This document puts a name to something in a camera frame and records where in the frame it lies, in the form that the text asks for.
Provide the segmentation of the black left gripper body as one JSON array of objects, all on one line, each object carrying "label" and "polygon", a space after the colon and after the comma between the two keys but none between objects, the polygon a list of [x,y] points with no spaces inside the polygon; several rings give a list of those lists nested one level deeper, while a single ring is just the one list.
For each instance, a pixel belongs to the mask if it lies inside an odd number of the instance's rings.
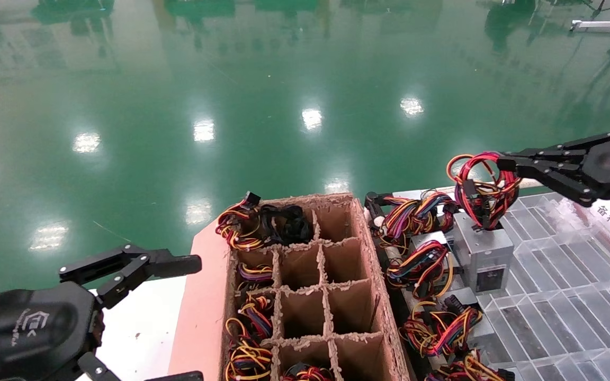
[{"label": "black left gripper body", "polygon": [[0,293],[0,380],[76,380],[101,345],[103,313],[77,284]]}]

